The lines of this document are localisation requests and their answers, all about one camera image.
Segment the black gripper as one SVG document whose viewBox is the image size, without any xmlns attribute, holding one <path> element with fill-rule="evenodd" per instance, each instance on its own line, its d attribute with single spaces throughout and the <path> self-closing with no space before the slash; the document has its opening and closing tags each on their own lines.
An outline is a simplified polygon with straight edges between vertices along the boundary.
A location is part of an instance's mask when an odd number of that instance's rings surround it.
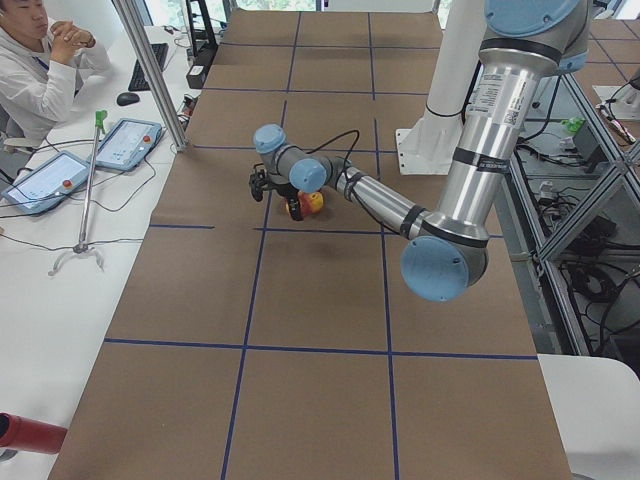
<svg viewBox="0 0 640 480">
<path fill-rule="evenodd" d="M 294 221 L 303 221 L 304 214 L 302 204 L 298 198 L 299 190 L 291 183 L 277 183 L 271 180 L 273 189 L 283 198 L 287 199 L 287 212 L 289 217 Z"/>
</svg>

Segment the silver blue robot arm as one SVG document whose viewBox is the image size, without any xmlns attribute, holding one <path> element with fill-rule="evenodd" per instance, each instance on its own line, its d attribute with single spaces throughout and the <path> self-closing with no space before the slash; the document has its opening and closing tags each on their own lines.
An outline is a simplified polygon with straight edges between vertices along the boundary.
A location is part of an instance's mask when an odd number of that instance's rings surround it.
<svg viewBox="0 0 640 480">
<path fill-rule="evenodd" d="M 345 158 L 304 152 L 276 124 L 260 127 L 253 137 L 261 158 L 249 179 L 253 198 L 260 201 L 274 190 L 298 220 L 299 194 L 329 186 L 407 239 L 401 274 L 416 295 L 445 302 L 464 293 L 486 270 L 485 221 L 538 84 L 584 65 L 591 5 L 488 1 L 484 19 L 482 75 L 435 210 L 411 202 Z"/>
</svg>

